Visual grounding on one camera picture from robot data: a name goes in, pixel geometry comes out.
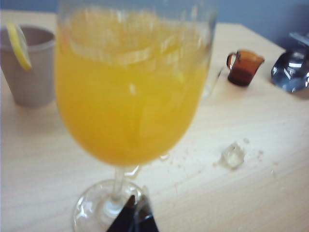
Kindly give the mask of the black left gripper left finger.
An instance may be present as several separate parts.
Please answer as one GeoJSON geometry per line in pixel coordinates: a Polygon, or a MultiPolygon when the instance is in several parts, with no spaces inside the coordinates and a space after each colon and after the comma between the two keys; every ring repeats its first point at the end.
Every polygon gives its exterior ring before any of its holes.
{"type": "Polygon", "coordinates": [[[131,195],[107,232],[132,232],[134,230],[135,196],[131,195]]]}

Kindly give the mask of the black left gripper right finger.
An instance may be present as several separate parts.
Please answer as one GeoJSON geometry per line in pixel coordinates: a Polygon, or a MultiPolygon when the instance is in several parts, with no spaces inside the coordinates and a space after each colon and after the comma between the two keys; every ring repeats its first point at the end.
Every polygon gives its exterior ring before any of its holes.
{"type": "Polygon", "coordinates": [[[159,232],[153,214],[149,210],[141,209],[136,215],[137,232],[159,232]]]}

